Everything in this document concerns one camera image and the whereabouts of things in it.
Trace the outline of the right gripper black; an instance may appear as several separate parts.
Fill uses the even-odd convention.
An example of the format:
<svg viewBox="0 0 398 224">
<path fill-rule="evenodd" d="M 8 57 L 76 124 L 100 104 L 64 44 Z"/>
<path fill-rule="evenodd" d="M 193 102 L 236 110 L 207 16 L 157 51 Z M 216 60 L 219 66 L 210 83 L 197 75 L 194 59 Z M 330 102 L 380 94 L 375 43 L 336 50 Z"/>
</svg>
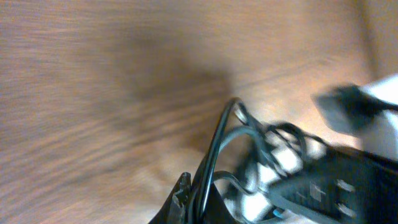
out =
<svg viewBox="0 0 398 224">
<path fill-rule="evenodd" d="M 268 197 L 276 207 L 317 223 L 397 224 L 397 162 L 332 147 L 298 173 L 271 184 Z"/>
</svg>

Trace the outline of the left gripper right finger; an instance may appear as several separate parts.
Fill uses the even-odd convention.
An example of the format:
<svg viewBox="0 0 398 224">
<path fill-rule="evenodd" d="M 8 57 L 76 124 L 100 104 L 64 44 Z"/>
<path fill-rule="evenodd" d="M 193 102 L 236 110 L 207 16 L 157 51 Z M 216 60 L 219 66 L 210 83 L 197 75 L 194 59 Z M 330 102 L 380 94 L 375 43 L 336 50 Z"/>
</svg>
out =
<svg viewBox="0 0 398 224">
<path fill-rule="evenodd" d="M 198 198 L 197 194 L 194 196 L 194 191 L 198 190 L 200 186 L 200 177 L 201 173 L 204 169 L 207 155 L 202 159 L 195 176 L 192 182 L 192 196 L 194 199 Z M 220 193 L 214 184 L 211 184 L 208 200 L 205 208 L 205 212 L 202 218 L 197 218 L 195 215 L 195 210 L 198 206 L 195 203 L 192 203 L 192 223 L 202 223 L 202 224 L 238 224 L 237 220 L 233 218 L 233 216 L 229 213 L 226 205 L 224 204 L 223 199 L 221 198 Z"/>
</svg>

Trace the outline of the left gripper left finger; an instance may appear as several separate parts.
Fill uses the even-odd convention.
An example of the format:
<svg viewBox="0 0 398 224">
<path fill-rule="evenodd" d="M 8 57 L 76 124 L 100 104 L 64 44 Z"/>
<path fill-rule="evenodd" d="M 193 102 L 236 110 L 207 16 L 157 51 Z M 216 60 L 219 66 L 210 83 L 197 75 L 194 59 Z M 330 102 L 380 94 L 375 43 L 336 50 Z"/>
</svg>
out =
<svg viewBox="0 0 398 224">
<path fill-rule="evenodd" d="M 183 172 L 149 224 L 183 224 L 191 190 L 191 174 Z"/>
</svg>

